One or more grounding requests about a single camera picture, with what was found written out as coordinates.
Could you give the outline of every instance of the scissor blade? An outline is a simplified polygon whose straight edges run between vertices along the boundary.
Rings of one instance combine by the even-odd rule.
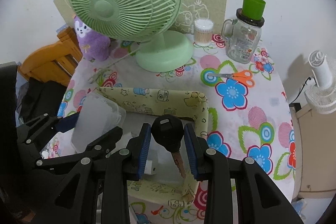
[[[231,73],[228,73],[228,74],[225,74],[225,73],[209,73],[208,76],[230,78],[232,76],[232,74]]]

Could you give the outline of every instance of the fan base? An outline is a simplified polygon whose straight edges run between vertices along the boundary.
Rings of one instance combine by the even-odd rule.
[[[136,53],[138,65],[152,72],[166,72],[184,66],[192,58],[194,46],[182,33],[165,31],[142,43]]]

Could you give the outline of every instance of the key blade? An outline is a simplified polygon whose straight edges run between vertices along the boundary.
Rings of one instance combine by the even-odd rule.
[[[181,177],[183,177],[185,179],[186,174],[185,174],[185,170],[184,170],[184,166],[183,166],[183,160],[182,160],[180,152],[172,153],[171,155],[173,156],[173,160],[174,160],[178,170],[180,171]]]
[[[232,74],[225,74],[225,73],[209,73],[208,76],[214,76],[214,77],[224,77],[224,78],[230,78]]]

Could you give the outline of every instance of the green fan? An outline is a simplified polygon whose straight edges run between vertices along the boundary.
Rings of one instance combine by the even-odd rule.
[[[167,31],[181,0],[69,0],[74,12],[93,30],[108,37],[141,43],[136,60],[142,68],[164,72],[185,65],[194,47],[188,38]]]

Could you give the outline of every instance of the white fan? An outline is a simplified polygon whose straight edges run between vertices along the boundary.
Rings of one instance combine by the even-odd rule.
[[[305,91],[311,108],[328,114],[336,110],[336,60],[320,51],[309,55],[309,64],[316,84]]]

